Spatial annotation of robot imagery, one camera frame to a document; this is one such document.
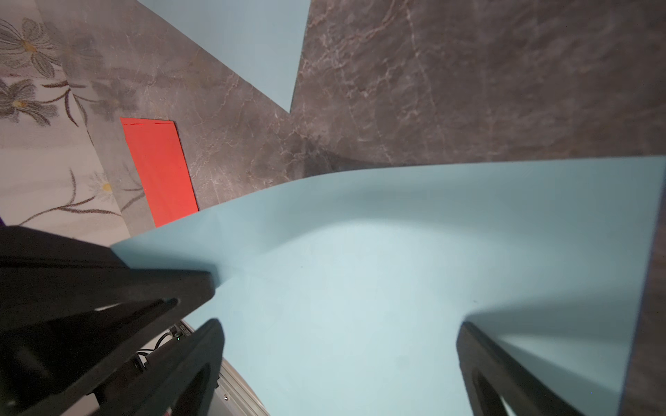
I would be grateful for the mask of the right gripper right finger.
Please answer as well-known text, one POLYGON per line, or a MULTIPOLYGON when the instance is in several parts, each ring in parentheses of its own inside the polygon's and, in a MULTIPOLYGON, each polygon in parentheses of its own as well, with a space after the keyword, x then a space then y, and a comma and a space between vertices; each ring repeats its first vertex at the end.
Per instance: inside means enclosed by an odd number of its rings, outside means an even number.
POLYGON ((471 322, 457 336, 461 374, 474 415, 579 415, 471 322))

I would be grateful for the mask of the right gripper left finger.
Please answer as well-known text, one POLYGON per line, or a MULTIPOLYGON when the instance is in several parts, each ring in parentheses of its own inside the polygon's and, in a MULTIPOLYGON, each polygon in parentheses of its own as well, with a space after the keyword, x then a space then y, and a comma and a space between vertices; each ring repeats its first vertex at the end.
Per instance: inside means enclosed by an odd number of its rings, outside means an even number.
POLYGON ((207 415, 222 364, 225 335, 217 319, 178 341, 163 362, 95 411, 96 415, 207 415))

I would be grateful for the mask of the light blue paper top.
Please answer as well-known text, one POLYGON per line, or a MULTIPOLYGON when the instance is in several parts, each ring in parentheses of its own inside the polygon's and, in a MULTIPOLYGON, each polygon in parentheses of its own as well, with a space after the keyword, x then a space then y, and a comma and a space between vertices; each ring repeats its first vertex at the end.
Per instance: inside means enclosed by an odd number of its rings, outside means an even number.
POLYGON ((115 244, 208 270, 225 358, 272 415, 468 415, 473 322, 586 415, 619 410, 663 157, 396 167, 296 180, 115 244))

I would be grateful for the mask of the light blue paper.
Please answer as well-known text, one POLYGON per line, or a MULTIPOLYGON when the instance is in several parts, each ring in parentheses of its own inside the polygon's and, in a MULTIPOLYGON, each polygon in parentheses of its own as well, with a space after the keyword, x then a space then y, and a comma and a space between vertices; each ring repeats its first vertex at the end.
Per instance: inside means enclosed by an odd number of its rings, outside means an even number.
POLYGON ((291 111, 309 1, 161 0, 144 6, 291 111))
POLYGON ((208 270, 225 358, 272 415, 468 415, 473 322, 586 415, 619 410, 663 157, 396 167, 296 180, 115 244, 208 270))

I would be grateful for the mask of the red paper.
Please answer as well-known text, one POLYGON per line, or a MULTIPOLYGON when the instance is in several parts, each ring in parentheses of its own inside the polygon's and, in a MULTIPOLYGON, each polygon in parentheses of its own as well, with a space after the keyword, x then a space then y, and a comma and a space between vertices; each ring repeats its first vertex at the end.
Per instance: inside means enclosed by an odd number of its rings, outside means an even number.
POLYGON ((122 118, 121 125, 154 224, 197 213, 199 206, 175 123, 122 118))

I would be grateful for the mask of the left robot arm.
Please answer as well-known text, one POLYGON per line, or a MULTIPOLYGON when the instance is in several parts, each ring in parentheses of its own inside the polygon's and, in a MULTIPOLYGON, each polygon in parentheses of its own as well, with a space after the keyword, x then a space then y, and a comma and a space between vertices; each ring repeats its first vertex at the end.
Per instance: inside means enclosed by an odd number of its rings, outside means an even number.
MULTIPOLYGON (((207 271, 134 270, 108 247, 3 226, 2 414, 62 414, 213 293, 207 271)), ((207 414, 224 344, 220 322, 206 322, 98 414, 207 414)))

